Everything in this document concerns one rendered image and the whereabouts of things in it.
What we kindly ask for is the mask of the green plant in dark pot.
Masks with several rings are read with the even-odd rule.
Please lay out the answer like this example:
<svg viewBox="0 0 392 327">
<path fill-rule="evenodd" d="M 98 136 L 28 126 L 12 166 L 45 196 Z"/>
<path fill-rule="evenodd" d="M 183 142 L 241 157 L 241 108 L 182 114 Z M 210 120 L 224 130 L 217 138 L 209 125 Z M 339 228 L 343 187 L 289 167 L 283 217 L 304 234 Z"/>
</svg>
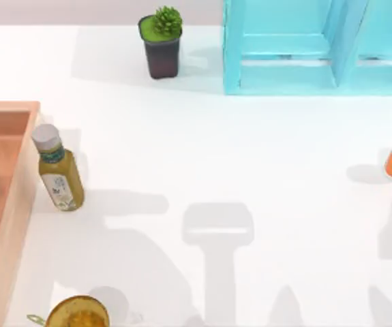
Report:
<svg viewBox="0 0 392 327">
<path fill-rule="evenodd" d="M 163 5 L 138 21 L 138 31 L 152 79 L 174 78 L 179 73 L 183 19 L 174 7 Z"/>
</svg>

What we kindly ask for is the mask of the light blue rack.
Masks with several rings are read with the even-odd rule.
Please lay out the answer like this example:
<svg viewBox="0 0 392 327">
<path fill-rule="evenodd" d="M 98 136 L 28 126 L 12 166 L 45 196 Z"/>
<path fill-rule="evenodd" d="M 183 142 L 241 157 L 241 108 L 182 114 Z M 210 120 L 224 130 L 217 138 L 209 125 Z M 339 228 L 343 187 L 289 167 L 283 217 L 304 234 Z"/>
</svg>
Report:
<svg viewBox="0 0 392 327">
<path fill-rule="evenodd" d="M 229 95 L 392 95 L 392 0 L 223 0 Z"/>
</svg>

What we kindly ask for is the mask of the green bottle with grey cap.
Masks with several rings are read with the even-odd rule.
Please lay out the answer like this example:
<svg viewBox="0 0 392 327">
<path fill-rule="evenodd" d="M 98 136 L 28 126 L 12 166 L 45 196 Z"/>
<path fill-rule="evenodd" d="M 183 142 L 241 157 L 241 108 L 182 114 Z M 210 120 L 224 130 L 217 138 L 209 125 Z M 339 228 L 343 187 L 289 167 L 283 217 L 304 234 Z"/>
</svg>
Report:
<svg viewBox="0 0 392 327">
<path fill-rule="evenodd" d="M 38 151 L 38 171 L 48 194 L 60 211 L 75 211 L 85 193 L 73 152 L 64 147 L 59 130 L 51 124 L 38 125 L 31 134 Z"/>
</svg>

